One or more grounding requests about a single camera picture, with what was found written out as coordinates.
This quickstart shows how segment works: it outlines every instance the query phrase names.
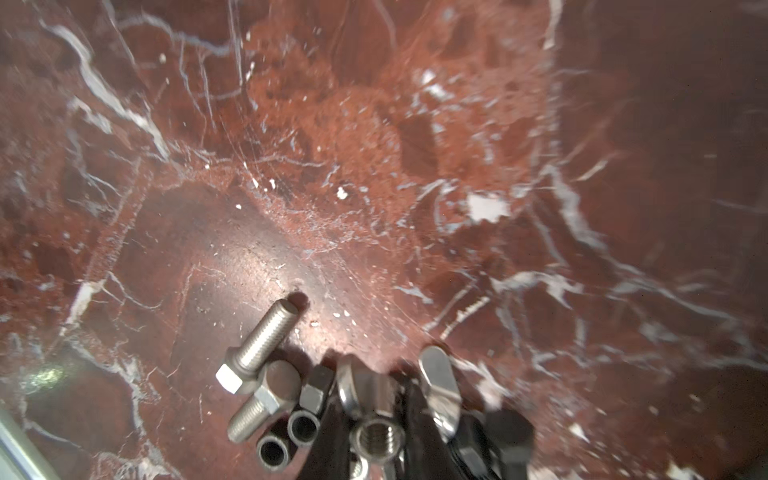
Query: hex bolt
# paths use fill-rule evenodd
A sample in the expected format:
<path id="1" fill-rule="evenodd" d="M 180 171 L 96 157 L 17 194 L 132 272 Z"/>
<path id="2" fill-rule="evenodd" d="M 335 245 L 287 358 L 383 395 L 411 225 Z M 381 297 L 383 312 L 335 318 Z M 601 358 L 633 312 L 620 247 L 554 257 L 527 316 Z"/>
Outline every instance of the hex bolt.
<path id="1" fill-rule="evenodd" d="M 306 378 L 306 383 L 301 387 L 299 406 L 320 416 L 326 406 L 328 392 L 331 390 L 336 374 L 333 370 L 322 365 L 315 365 Z"/>
<path id="2" fill-rule="evenodd" d="M 256 444 L 259 462 L 265 470 L 281 472 L 291 463 L 296 453 L 296 446 L 287 437 L 286 422 L 276 423 Z"/>
<path id="3" fill-rule="evenodd" d="M 299 399 L 301 378 L 285 360 L 265 366 L 259 380 L 259 388 L 235 412 L 227 426 L 227 436 L 233 443 L 246 441 L 269 417 L 291 410 Z"/>
<path id="4" fill-rule="evenodd" d="M 224 361 L 216 372 L 216 380 L 229 393 L 253 393 L 258 386 L 257 371 L 298 319 L 299 309 L 295 305 L 285 299 L 277 300 L 248 334 L 242 346 L 227 349 Z"/>
<path id="5" fill-rule="evenodd" d="M 246 370 L 258 370 L 298 319 L 299 309 L 295 305 L 285 299 L 277 300 L 237 350 L 235 361 Z"/>
<path id="6" fill-rule="evenodd" d="M 288 418 L 288 436 L 299 447 L 312 445 L 320 429 L 320 420 L 307 410 L 296 410 Z"/>

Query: pile of hardware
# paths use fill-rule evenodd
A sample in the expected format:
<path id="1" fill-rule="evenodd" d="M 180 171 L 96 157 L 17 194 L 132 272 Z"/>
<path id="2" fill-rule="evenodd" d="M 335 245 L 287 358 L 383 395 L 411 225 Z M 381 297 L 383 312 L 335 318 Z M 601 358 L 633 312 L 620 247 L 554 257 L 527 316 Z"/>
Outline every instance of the pile of hardware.
<path id="1" fill-rule="evenodd" d="M 421 352 L 418 378 L 374 372 L 349 354 L 335 372 L 315 366 L 302 385 L 289 362 L 267 361 L 299 316 L 289 300 L 275 302 L 216 374 L 228 392 L 251 395 L 230 420 L 230 441 L 273 422 L 257 443 L 267 471 L 282 471 L 298 447 L 310 447 L 300 480 L 364 480 L 371 464 L 387 480 L 527 478 L 533 425 L 514 410 L 462 410 L 443 349 Z"/>

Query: screw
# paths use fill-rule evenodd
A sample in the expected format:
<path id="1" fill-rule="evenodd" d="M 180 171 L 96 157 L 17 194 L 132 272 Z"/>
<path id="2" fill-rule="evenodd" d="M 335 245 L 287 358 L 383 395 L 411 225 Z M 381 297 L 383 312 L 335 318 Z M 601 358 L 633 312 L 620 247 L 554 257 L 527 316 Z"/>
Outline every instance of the screw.
<path id="1" fill-rule="evenodd" d="M 291 410 L 299 399 L 301 378 L 296 368 L 285 360 L 264 367 L 259 388 L 237 412 L 227 426 L 227 436 L 233 443 L 248 439 L 269 417 Z"/>
<path id="2" fill-rule="evenodd" d="M 235 361 L 243 369 L 256 372 L 298 319 L 299 309 L 295 305 L 285 299 L 277 300 L 234 354 Z"/>
<path id="3" fill-rule="evenodd" d="M 258 430 L 266 422 L 270 413 L 264 408 L 264 405 L 255 396 L 248 399 L 247 402 L 237 410 L 227 426 L 227 436 L 232 443 L 244 442 L 248 437 Z"/>

